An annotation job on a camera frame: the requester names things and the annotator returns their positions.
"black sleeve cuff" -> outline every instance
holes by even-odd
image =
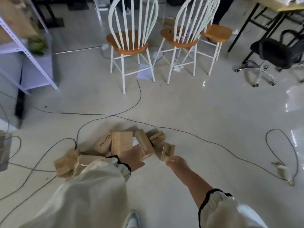
[[[212,190],[208,191],[207,194],[206,194],[206,197],[205,197],[205,199],[204,199],[204,201],[203,201],[203,203],[201,204],[200,209],[199,209],[199,227],[200,227],[200,228],[201,228],[201,212],[202,212],[202,209],[203,209],[203,208],[205,207],[205,205],[207,205],[207,203],[209,202],[210,195],[211,195],[212,193],[214,193],[214,192],[217,192],[217,191],[220,191],[220,192],[224,193],[227,197],[232,197],[231,194],[229,194],[229,193],[227,194],[227,193],[221,191],[220,189],[212,189]]]
[[[131,175],[131,173],[132,173],[131,167],[127,163],[122,163],[117,155],[109,156],[109,157],[106,157],[106,158],[112,158],[112,157],[117,158],[117,163],[118,164],[125,165],[128,168],[128,170],[130,171],[130,175]]]

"white sleeve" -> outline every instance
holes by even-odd
[[[98,159],[62,184],[35,218],[21,228],[122,227],[129,213],[128,165],[118,157]]]
[[[267,228],[253,209],[219,189],[207,193],[199,209],[199,225],[200,228]]]

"wooden tabletop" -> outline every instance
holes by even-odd
[[[260,3],[264,7],[268,7],[276,12],[291,11],[291,10],[304,10],[304,3],[296,4],[290,3],[289,5],[284,5],[276,0],[253,0]]]

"black office chair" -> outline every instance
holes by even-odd
[[[283,38],[286,33],[293,34],[295,36],[295,43],[293,45],[284,45]],[[304,63],[301,62],[302,55],[304,53],[304,34],[299,34],[294,30],[284,30],[281,33],[280,41],[276,41],[272,38],[263,38],[255,43],[253,43],[250,49],[257,53],[260,58],[263,60],[262,64],[265,61],[269,61],[276,66],[276,70],[281,72],[282,70],[289,69],[294,66],[304,66]],[[271,78],[270,84],[274,86],[276,83],[274,77],[266,72],[268,65],[262,66],[258,65],[252,60],[246,61],[242,64],[241,67],[234,69],[235,72],[240,72],[240,70],[245,69],[256,69],[260,73],[257,76],[255,84],[253,87],[259,86],[259,81],[264,75],[268,75]]]

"tiled floor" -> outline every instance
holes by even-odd
[[[65,28],[51,30],[56,52],[102,44],[91,5],[90,11],[78,12],[68,12],[64,5],[52,7],[66,23]],[[242,25],[246,8],[249,8],[248,15],[252,5],[245,0],[236,0],[222,24],[233,28]],[[278,32],[297,27],[285,21]],[[159,28],[157,23],[150,37],[151,51],[158,49],[152,45],[160,44]],[[176,154],[184,157],[194,171],[213,187],[230,192],[251,206],[269,227],[301,227],[304,222],[304,86],[297,82],[292,72],[303,76],[303,71],[277,73],[271,66],[269,72],[274,74],[277,85],[272,87],[262,80],[258,88],[250,86],[254,74],[234,73],[233,66],[240,64],[249,53],[249,46],[259,33],[255,26],[248,25],[228,57],[226,51],[233,38],[223,44],[211,76],[206,74],[210,59],[198,56],[195,77],[191,75],[190,65],[181,72],[173,72],[170,84],[166,85],[169,66],[161,60],[155,66],[156,83],[139,79],[139,89],[136,76],[127,76],[126,95],[122,94],[120,73],[114,69],[110,74],[109,60],[102,56],[100,48],[55,55],[54,69],[59,90],[43,87],[32,92],[22,129],[14,132],[21,137],[22,147],[11,162],[34,167],[43,154],[63,138],[78,138],[79,148],[86,150],[113,127],[127,129],[137,126],[149,131],[162,126],[216,142],[234,155],[277,174],[271,165],[277,160],[267,147],[265,134],[278,128],[291,139],[299,158],[294,187],[255,165],[236,159],[219,145],[188,133],[162,130],[167,141],[176,145]],[[202,44],[199,49],[212,52],[209,46]],[[109,57],[110,50],[102,53]],[[128,70],[137,67],[136,58],[126,58],[126,66]],[[138,101],[134,108],[126,111]],[[126,112],[119,115],[123,118],[102,119],[105,116],[44,113],[29,107],[30,104],[50,112],[107,115]],[[288,140],[279,131],[272,131],[268,142],[294,174],[296,161]],[[46,154],[37,168],[54,170],[53,161],[73,146],[72,140],[60,142]],[[18,141],[13,141],[12,150],[17,147]],[[0,172],[0,198],[20,187],[29,172],[13,165]],[[33,172],[20,191],[0,201],[0,220],[54,176],[54,173]],[[13,211],[2,227],[18,227],[34,216],[63,182],[63,179],[55,178]],[[142,216],[143,227],[198,227],[197,208],[187,188],[156,156],[147,159],[146,166],[132,174],[127,188],[132,207]]]

